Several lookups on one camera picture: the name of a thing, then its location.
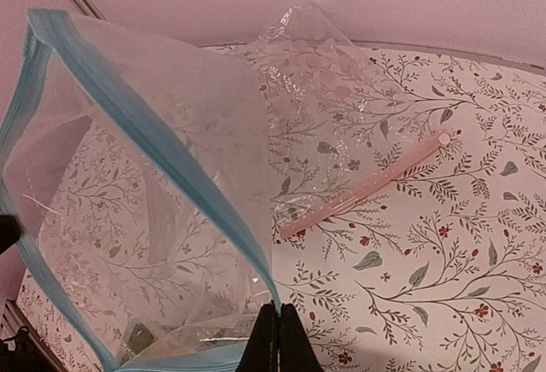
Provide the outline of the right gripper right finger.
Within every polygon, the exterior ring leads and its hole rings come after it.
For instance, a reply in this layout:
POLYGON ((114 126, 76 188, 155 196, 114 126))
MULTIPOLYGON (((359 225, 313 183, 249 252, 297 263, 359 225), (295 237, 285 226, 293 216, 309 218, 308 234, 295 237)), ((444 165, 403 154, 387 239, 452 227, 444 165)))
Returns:
POLYGON ((292 304, 283 304, 279 327, 281 372, 321 372, 299 314, 292 304))

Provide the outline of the blue zipper clear bag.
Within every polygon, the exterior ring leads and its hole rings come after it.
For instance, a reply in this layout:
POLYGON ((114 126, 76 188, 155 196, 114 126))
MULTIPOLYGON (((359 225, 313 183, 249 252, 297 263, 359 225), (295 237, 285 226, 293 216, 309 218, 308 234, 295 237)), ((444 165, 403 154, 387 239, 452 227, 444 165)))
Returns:
POLYGON ((64 10, 27 13, 1 210, 106 371, 234 371, 270 273, 266 108, 246 62, 64 10))

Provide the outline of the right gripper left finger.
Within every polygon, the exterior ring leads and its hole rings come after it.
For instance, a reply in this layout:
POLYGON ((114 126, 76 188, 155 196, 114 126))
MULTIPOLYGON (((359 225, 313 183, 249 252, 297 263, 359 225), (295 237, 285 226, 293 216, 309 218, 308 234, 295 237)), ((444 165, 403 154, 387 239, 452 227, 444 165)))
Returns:
POLYGON ((246 371, 272 372, 278 367, 278 316, 272 303, 260 308, 246 345, 246 371))

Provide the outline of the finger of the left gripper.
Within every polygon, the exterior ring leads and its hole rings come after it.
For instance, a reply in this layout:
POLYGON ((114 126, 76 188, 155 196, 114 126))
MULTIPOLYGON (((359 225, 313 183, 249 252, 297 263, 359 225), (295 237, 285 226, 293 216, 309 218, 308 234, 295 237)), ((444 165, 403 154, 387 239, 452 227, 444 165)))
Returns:
POLYGON ((21 238, 23 229, 19 219, 12 214, 0 215, 0 254, 8 251, 21 238))

